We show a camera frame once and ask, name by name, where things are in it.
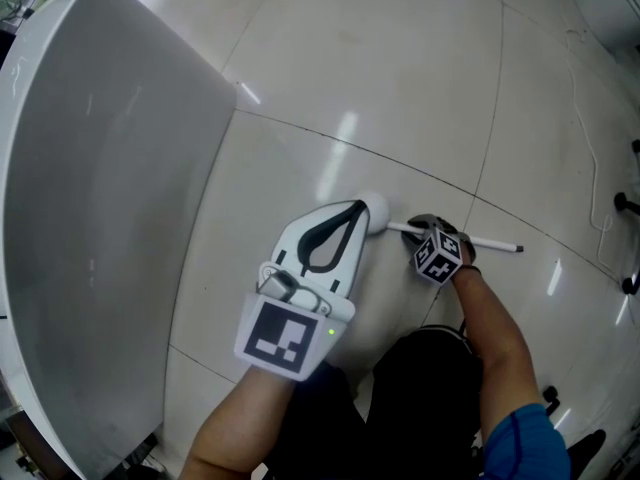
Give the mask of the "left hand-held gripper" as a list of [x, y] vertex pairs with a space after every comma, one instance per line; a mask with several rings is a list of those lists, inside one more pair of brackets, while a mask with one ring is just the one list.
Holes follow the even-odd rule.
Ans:
[[[319, 207], [290, 222], [272, 260], [259, 268], [246, 296], [235, 355], [260, 369], [304, 381], [317, 369], [355, 316], [349, 300], [369, 227], [363, 201]], [[343, 228], [334, 254], [314, 265], [313, 252]]]

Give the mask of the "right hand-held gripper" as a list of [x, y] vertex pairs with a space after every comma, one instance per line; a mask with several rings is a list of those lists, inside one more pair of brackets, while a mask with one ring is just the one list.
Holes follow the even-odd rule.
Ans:
[[407, 224], [423, 233], [401, 232], [407, 247], [418, 247], [413, 255], [416, 273], [423, 279], [442, 286], [463, 264], [461, 243], [457, 234], [448, 231], [440, 219], [433, 214], [412, 217]]

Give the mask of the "white long-handled brush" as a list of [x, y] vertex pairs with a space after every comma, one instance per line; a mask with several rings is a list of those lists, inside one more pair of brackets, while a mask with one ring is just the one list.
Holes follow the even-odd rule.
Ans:
[[[363, 201], [370, 212], [368, 227], [369, 234], [377, 234], [386, 230], [408, 232], [416, 236], [423, 234], [423, 231], [418, 227], [399, 222], [392, 222], [389, 204], [386, 198], [381, 194], [372, 191], [364, 191], [357, 194], [356, 198]], [[509, 253], [522, 253], [524, 251], [524, 247], [522, 245], [513, 243], [500, 242], [474, 236], [469, 236], [469, 241], [474, 246]]]

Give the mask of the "white bathtub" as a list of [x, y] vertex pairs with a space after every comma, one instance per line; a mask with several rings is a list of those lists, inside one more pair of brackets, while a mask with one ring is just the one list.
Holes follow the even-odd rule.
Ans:
[[84, 480], [162, 423], [182, 268], [235, 106], [138, 0], [48, 0], [0, 68], [0, 372]]

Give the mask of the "person's left forearm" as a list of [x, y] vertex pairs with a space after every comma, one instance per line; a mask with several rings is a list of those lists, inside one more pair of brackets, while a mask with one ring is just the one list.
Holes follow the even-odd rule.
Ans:
[[275, 446], [295, 386], [250, 367], [200, 427], [179, 480], [251, 480]]

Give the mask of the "person's right forearm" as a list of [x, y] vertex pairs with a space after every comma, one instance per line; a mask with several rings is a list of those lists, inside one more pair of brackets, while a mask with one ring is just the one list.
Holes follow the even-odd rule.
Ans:
[[473, 266], [453, 278], [466, 324], [466, 334], [482, 364], [479, 395], [483, 443], [509, 415], [541, 403], [533, 362], [515, 320]]

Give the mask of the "person's black trousers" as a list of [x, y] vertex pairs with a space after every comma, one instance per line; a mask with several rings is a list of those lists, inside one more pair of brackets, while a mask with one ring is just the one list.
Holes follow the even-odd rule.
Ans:
[[322, 363], [295, 387], [264, 463], [275, 480], [475, 480], [481, 374], [460, 333], [422, 327], [375, 365], [362, 418], [346, 374]]

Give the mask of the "person's teal shirt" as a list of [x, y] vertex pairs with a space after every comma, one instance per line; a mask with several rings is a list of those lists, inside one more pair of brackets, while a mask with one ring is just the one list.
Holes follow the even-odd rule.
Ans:
[[509, 414], [483, 449], [483, 480], [570, 480], [565, 442], [540, 404]]

